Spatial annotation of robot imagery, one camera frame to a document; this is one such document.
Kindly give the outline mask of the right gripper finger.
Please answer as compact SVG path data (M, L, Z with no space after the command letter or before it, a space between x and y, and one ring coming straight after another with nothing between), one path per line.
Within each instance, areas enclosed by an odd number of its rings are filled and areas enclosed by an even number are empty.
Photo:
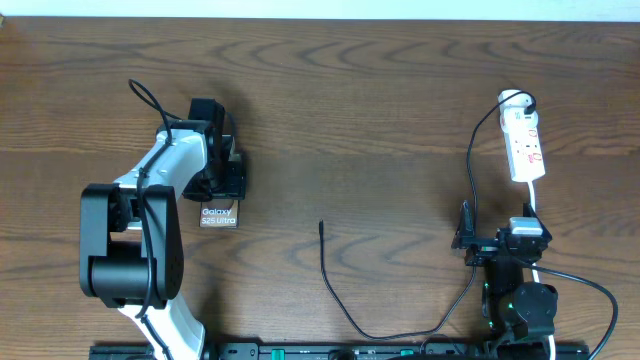
M451 248L452 249L467 249L475 240L475 229L473 225L473 216L471 215L471 209L467 200L462 202L460 207L460 218L458 226L456 228Z
M530 203L523 204L523 216L528 218L539 219L536 211L533 209Z

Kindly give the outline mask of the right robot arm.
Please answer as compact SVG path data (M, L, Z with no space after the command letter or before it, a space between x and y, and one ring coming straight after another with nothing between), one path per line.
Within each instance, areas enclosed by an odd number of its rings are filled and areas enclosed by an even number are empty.
M465 252L467 266L482 268L485 284L482 313L489 320L491 336L478 346L481 355L501 359L555 359L557 345L554 317L558 292L551 286L524 279L524 270L541 259L552 236L532 206L492 237L476 234L468 202L463 202L452 241Z

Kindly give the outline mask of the Galaxy smartphone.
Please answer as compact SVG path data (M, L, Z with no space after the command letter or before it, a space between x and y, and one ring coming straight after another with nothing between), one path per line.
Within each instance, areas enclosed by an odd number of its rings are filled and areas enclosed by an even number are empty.
M203 202L200 209L201 228L235 229L239 225L239 201L214 199Z

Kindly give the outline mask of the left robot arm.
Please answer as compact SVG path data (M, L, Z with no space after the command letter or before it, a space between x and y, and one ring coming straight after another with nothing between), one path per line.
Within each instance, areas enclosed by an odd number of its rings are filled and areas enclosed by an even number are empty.
M178 203L200 204L204 227L237 227L245 171L225 124L191 118L162 125L133 169L83 190L81 290L131 320L146 340L94 345L89 358L217 358L206 326L181 292L185 255Z

